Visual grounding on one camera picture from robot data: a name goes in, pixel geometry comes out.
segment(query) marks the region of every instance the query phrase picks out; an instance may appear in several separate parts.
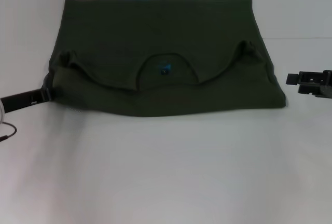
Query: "white wall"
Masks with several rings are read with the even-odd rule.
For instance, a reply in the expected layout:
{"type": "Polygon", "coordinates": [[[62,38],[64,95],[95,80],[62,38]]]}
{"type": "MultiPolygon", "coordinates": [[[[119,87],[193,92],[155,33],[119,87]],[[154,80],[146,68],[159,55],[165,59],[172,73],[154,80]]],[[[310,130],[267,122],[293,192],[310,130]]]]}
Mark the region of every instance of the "white wall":
{"type": "MultiPolygon", "coordinates": [[[[0,143],[0,223],[331,223],[332,101],[284,84],[331,69],[332,39],[293,39],[332,37],[331,1],[253,1],[287,108],[7,114],[19,132],[0,143]]],[[[63,3],[0,0],[0,97],[42,85],[63,3]]]]}

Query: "white surface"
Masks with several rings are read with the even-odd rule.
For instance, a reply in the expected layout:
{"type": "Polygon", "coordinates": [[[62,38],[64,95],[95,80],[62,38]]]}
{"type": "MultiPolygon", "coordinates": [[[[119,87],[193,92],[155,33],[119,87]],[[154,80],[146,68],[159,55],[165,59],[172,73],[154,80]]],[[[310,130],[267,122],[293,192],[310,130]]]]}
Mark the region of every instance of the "white surface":
{"type": "MultiPolygon", "coordinates": [[[[0,0],[0,97],[41,86],[63,2],[0,0]]],[[[265,38],[332,37],[330,0],[254,0],[254,12],[265,38]]],[[[19,132],[0,143],[0,223],[330,224],[332,102],[284,83],[331,69],[332,39],[265,43],[285,109],[7,114],[19,132]]]]}

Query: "green fabric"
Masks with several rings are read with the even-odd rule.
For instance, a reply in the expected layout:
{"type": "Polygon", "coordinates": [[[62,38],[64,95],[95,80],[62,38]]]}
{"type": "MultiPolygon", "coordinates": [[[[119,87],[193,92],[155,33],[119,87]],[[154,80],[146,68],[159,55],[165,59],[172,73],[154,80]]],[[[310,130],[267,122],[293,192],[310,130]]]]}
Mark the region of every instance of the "green fabric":
{"type": "Polygon", "coordinates": [[[56,101],[130,116],[278,108],[252,0],[65,0],[56,101]]]}

